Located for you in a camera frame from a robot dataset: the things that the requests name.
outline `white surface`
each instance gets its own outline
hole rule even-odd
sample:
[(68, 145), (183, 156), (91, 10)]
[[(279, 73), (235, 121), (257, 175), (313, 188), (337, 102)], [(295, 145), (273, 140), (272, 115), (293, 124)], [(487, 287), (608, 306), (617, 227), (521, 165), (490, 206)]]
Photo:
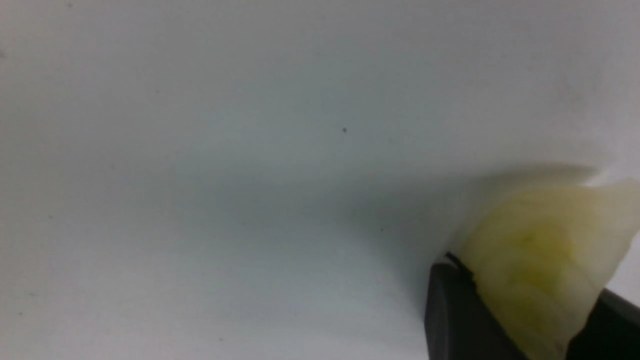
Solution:
[(425, 359), (466, 189), (640, 177), (637, 1), (69, 1), (0, 0), (1, 359)]

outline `black plastic tool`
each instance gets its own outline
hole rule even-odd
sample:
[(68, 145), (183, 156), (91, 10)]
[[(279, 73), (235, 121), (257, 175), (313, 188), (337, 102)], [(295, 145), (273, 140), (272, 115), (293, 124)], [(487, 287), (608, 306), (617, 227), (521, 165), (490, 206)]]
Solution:
[[(453, 264), (431, 267), (424, 321), (430, 360), (527, 360), (476, 293), (472, 274)], [(567, 360), (640, 360), (640, 309), (604, 290)]]

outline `yellow onion piece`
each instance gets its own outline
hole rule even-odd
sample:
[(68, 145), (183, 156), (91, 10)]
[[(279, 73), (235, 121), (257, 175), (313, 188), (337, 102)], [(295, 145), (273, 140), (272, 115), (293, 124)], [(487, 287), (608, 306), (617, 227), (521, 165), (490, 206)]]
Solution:
[(461, 260), (531, 360), (562, 360), (640, 230), (640, 183), (529, 190), (471, 232)]

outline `white backdrop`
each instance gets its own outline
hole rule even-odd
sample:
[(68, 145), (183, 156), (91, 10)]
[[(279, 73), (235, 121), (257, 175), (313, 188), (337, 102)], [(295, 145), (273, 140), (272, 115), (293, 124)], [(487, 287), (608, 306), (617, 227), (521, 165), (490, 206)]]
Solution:
[(640, 178), (639, 33), (634, 0), (0, 0), (0, 359), (427, 359), (487, 184)]

